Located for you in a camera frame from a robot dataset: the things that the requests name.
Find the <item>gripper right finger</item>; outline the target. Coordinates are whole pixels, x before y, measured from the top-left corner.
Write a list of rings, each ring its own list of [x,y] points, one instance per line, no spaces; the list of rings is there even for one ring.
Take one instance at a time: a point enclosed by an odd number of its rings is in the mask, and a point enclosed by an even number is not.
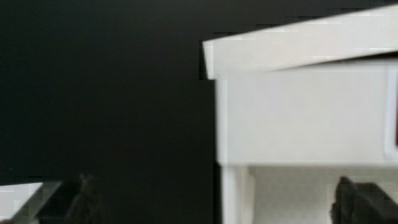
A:
[[[398,224],[398,203],[374,182],[340,178],[331,220],[333,224]]]

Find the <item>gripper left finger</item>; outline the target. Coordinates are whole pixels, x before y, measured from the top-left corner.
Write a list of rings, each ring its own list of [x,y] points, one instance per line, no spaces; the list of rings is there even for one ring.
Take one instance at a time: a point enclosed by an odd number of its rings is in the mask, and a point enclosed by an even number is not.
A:
[[[91,174],[63,182],[38,219],[40,224],[105,224],[102,196]]]

